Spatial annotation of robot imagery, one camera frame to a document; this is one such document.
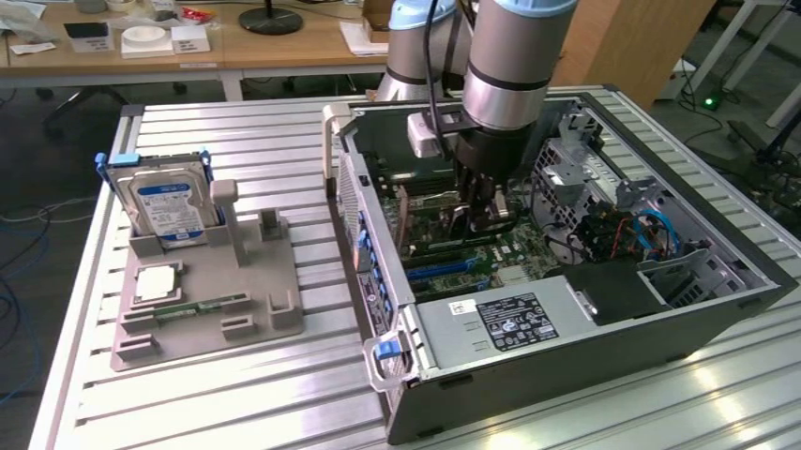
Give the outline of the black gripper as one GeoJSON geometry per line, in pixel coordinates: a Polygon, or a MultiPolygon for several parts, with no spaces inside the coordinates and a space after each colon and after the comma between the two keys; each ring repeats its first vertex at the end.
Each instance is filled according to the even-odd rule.
{"type": "Polygon", "coordinates": [[[454,152],[458,183],[466,186],[473,179],[485,177],[494,184],[505,184],[521,165],[530,138],[531,126],[517,130],[462,130],[454,152]]]}

